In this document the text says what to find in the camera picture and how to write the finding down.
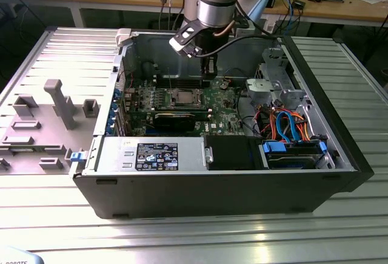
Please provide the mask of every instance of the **power supply label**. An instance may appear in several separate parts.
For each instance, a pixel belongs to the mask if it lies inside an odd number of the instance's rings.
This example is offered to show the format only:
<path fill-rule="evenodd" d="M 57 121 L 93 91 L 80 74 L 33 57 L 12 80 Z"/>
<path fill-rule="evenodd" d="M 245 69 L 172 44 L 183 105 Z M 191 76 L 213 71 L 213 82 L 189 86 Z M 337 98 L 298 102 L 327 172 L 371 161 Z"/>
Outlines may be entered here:
<path fill-rule="evenodd" d="M 178 170 L 178 144 L 138 144 L 137 171 Z"/>

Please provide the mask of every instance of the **wire bundle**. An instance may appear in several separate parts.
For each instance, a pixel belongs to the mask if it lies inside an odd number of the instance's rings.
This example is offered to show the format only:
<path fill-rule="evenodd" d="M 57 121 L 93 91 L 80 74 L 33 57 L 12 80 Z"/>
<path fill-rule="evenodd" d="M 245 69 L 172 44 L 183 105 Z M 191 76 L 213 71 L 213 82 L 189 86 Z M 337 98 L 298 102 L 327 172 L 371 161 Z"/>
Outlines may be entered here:
<path fill-rule="evenodd" d="M 260 113 L 261 111 L 259 110 L 253 117 L 255 122 L 257 122 Z M 282 118 L 287 118 L 289 121 L 289 125 L 284 131 L 281 129 Z M 270 133 L 267 138 L 271 140 L 277 140 L 278 136 L 280 136 L 280 141 L 291 143 L 291 140 L 286 135 L 288 128 L 290 128 L 294 141 L 310 141 L 310 136 L 307 131 L 307 121 L 297 112 L 292 112 L 285 108 L 271 110 L 269 113 L 269 123 L 259 133 L 264 135 L 268 128 L 270 128 Z"/>

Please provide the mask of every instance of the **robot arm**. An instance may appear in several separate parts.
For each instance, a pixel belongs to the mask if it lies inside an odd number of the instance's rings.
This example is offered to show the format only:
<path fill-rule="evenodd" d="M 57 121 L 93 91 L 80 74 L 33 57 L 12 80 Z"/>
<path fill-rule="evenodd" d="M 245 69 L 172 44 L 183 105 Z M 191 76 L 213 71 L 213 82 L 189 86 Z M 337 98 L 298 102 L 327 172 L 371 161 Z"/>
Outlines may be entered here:
<path fill-rule="evenodd" d="M 257 4 L 261 11 L 268 0 L 239 0 L 244 10 L 255 8 L 255 17 L 259 17 Z M 176 52 L 188 57 L 206 55 L 228 42 L 237 0 L 186 0 L 185 25 L 170 40 Z M 201 73 L 208 78 L 216 76 L 217 55 L 202 58 Z"/>

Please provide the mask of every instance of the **slotted metal surface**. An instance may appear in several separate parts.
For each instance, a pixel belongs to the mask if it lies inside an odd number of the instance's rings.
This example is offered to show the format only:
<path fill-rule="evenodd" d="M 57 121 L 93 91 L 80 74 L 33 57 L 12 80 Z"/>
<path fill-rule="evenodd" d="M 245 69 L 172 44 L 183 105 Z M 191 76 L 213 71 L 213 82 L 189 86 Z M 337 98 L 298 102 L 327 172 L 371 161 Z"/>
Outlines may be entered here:
<path fill-rule="evenodd" d="M 346 57 L 341 51 L 337 58 Z M 357 84 L 370 84 L 363 76 L 354 76 Z M 340 100 L 351 101 L 336 105 L 344 120 L 386 118 L 388 112 L 373 107 L 382 100 L 362 104 L 357 114 L 352 107 L 359 101 Z M 387 134 L 352 134 L 376 175 L 313 214 L 103 220 L 66 175 L 0 176 L 0 241 L 34 251 L 48 264 L 387 263 Z"/>
<path fill-rule="evenodd" d="M 58 28 L 45 32 L 30 58 L 19 68 L 20 76 L 0 106 L 0 135 L 8 127 L 18 95 L 33 95 L 38 104 L 52 104 L 43 86 L 47 79 L 62 81 L 62 92 L 74 104 L 96 99 L 100 104 L 112 62 L 118 52 L 117 30 Z"/>
<path fill-rule="evenodd" d="M 371 167 L 388 167 L 387 93 L 343 44 L 332 39 L 293 40 Z M 325 55 L 322 47 L 327 48 Z"/>

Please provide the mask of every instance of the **blue latch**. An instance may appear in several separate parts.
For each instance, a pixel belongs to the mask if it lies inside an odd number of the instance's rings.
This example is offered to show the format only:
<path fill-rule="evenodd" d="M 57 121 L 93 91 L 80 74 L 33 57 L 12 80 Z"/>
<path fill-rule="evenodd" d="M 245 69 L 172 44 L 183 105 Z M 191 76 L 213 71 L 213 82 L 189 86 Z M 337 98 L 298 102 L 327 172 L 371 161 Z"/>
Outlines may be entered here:
<path fill-rule="evenodd" d="M 319 143 L 319 146 L 321 147 L 321 150 L 322 150 L 323 153 L 326 153 L 326 152 L 327 152 L 326 144 L 325 144 L 323 141 L 321 141 L 321 142 Z"/>
<path fill-rule="evenodd" d="M 263 145 L 264 153 L 287 152 L 286 146 L 280 141 L 266 141 Z"/>
<path fill-rule="evenodd" d="M 119 89 L 114 89 L 113 91 L 113 99 L 117 99 L 121 97 L 121 91 Z"/>
<path fill-rule="evenodd" d="M 116 103 L 111 103 L 110 104 L 110 108 L 113 109 L 113 110 L 116 110 L 118 108 L 118 106 L 117 106 Z"/>
<path fill-rule="evenodd" d="M 71 162 L 83 162 L 87 159 L 88 152 L 72 152 L 72 155 L 70 156 Z"/>

